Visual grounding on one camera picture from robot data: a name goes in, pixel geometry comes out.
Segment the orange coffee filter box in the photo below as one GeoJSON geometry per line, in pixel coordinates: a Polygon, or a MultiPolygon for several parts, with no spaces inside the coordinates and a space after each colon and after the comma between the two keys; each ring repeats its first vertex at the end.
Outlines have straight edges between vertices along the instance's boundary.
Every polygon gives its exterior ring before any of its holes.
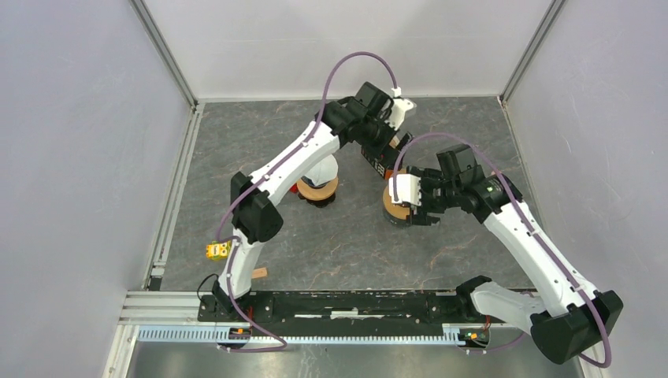
{"type": "Polygon", "coordinates": [[[381,178],[387,180],[393,173],[393,168],[397,157],[399,156],[399,138],[394,136],[387,145],[384,153],[373,156],[365,148],[361,148],[362,156],[369,162],[374,171],[376,171],[381,178]]]}

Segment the white paper coffee filter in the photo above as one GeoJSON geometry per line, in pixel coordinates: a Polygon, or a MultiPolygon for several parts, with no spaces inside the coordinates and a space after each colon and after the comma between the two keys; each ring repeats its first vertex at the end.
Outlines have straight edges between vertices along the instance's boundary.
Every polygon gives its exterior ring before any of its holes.
{"type": "Polygon", "coordinates": [[[307,173],[302,176],[302,181],[312,188],[320,188],[330,181],[333,181],[338,175],[338,163],[333,155],[329,155],[320,160],[307,173]]]}

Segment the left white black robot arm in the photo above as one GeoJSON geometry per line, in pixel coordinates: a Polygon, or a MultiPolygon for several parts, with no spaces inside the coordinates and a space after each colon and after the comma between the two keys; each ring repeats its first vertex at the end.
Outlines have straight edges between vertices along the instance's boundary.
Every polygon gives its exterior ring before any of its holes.
{"type": "Polygon", "coordinates": [[[229,321],[247,312],[251,276],[262,248],[282,228],[277,206],[309,170],[348,143],[357,143],[384,167],[399,152],[391,145],[400,126],[417,106],[399,89],[385,93],[365,82],[357,94],[324,104],[302,134],[273,160],[249,175],[231,179],[232,252],[213,289],[217,310],[229,321]]]}

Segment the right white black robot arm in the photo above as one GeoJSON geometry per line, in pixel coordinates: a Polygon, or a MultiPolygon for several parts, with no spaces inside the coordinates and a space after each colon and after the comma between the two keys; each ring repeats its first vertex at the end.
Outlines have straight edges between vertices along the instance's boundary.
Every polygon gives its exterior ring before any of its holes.
{"type": "Polygon", "coordinates": [[[585,279],[544,233],[521,193],[497,169],[485,175],[471,146],[458,144],[437,154],[439,169],[406,167],[389,180],[393,204],[409,208],[408,222],[437,223],[438,215],[460,209],[473,215],[511,253],[533,283],[530,297],[477,276],[456,287],[455,312],[464,321],[485,315],[530,335],[551,362],[579,357],[606,368],[609,335],[623,302],[585,279]]]}

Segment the dark brown dripper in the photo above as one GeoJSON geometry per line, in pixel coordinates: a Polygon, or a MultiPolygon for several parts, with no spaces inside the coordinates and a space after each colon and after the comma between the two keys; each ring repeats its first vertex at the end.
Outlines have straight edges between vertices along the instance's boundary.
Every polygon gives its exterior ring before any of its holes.
{"type": "Polygon", "coordinates": [[[336,200],[336,196],[330,196],[328,198],[324,198],[322,200],[313,200],[306,198],[306,202],[309,205],[315,206],[317,208],[325,208],[326,206],[329,206],[331,203],[333,203],[336,200]]]}

